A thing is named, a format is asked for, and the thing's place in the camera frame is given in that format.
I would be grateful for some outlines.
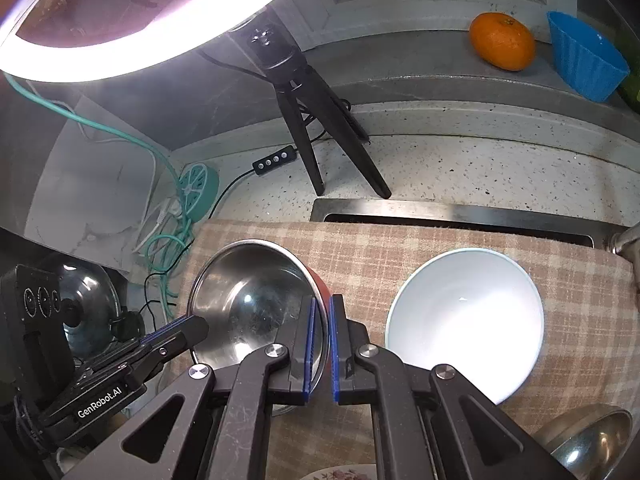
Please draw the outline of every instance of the blue silicone bowl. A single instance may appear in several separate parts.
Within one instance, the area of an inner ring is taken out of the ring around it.
[[[562,79],[591,101],[607,99],[629,74],[625,58],[607,38],[573,16],[552,10],[546,17]]]

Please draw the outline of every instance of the blue gripper pad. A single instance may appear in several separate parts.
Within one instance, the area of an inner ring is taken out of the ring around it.
[[[309,320],[306,326],[306,348],[305,348],[305,379],[302,386],[302,394],[305,402],[308,402],[311,394],[311,379],[313,377],[314,364],[314,334],[316,333],[316,310],[318,309],[318,300],[315,298],[311,302],[309,309]]]
[[[329,340],[331,347],[331,383],[334,391],[334,402],[338,402],[340,399],[340,368],[338,366],[338,332],[333,297],[329,300]]]

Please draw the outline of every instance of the screw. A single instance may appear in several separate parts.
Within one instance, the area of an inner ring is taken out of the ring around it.
[[[456,369],[451,365],[437,365],[435,371],[436,375],[445,381],[453,379],[456,375]]]
[[[205,364],[198,363],[189,368],[189,377],[191,379],[204,379],[209,375],[209,367]]]
[[[281,355],[284,355],[286,351],[287,349],[284,348],[284,346],[279,343],[271,343],[270,345],[267,345],[264,349],[264,353],[267,354],[269,357],[280,357]]]
[[[378,347],[375,345],[372,345],[371,343],[368,343],[358,348],[358,352],[362,357],[366,357],[366,358],[374,357],[378,355]]]

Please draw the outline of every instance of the speckled countertop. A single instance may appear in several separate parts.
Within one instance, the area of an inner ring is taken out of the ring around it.
[[[314,145],[326,198],[377,195],[340,147]],[[640,220],[640,174],[597,158],[522,142],[451,136],[373,136],[367,147],[399,200],[496,206],[632,225]],[[209,161],[220,189],[274,148]],[[316,195],[300,159],[242,179],[219,218],[306,221]]]

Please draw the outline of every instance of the orange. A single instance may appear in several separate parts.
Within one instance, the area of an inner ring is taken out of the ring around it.
[[[484,12],[471,22],[469,38],[478,55],[505,70],[522,70],[536,56],[531,31],[501,12]]]

